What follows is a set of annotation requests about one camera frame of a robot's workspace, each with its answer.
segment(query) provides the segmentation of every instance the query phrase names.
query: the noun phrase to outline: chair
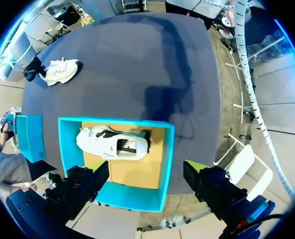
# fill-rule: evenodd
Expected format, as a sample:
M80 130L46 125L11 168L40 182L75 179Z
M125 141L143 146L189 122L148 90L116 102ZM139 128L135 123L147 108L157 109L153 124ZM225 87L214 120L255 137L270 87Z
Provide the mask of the chair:
M147 0L143 0L144 10L147 9ZM138 7L138 0L122 0L123 8L132 9Z
M54 29L49 29L45 31L43 36L38 40L46 45L50 45L51 43L62 37L64 34L67 34L69 32L69 29L64 29L63 24L58 24Z
M228 136L230 136L234 140L234 143L217 162L214 162L214 165L218 165L237 143L243 147L243 149L224 168L226 170L226 176L230 179L231 183L237 184L245 175L245 173L249 170L249 168L254 164L255 159L258 160L266 168L261 178L248 192L247 200L251 202L267 189L268 185L273 179L273 171L253 152L253 149L249 144L245 146L230 133L228 134Z

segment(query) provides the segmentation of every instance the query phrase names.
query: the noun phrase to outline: cardboard box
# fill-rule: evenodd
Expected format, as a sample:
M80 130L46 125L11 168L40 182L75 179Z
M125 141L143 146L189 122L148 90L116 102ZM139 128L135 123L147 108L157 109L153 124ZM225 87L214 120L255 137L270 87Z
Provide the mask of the cardboard box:
M82 129L102 125L101 123L82 122ZM158 189L159 174L162 164L164 128L109 124L115 131L146 131L150 134L149 153L140 160L108 160L109 182L139 188ZM102 158L83 152L84 165L102 161Z

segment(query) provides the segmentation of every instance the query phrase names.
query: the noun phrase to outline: dark gray table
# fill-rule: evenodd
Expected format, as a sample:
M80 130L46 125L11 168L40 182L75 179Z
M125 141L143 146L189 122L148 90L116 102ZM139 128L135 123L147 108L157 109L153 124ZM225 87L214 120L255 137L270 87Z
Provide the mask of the dark gray table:
M169 194L190 193L183 161L212 165L220 128L220 89L202 20L170 13L107 18L60 38L43 52L50 60L78 59L80 73L52 87L26 82L22 113L42 115L50 165L62 169L58 117L160 120L175 125Z

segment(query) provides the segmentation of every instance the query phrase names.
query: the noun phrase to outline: white sneaker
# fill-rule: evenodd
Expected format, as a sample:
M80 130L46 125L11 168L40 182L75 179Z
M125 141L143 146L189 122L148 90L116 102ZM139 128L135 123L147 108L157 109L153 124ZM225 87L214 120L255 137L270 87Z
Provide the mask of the white sneaker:
M148 142L145 138L136 136L138 133L114 131L107 125L100 125L84 128L76 140L83 151L103 159L140 160L148 152Z
M40 78L43 79L49 86L52 86L58 82L62 84L68 82L78 70L78 60L64 60L61 61L50 61L50 65L45 69L46 76L43 77L39 74Z

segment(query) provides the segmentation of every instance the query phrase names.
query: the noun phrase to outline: black shoe tongue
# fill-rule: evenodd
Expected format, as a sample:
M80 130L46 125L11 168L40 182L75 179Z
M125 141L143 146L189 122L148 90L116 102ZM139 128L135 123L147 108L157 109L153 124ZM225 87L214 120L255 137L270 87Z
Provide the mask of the black shoe tongue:
M110 137L115 136L117 134L120 134L120 133L115 133L115 132L112 132L112 131L109 131L109 130L105 129L101 133L97 133L96 137L103 136L103 138L110 138Z

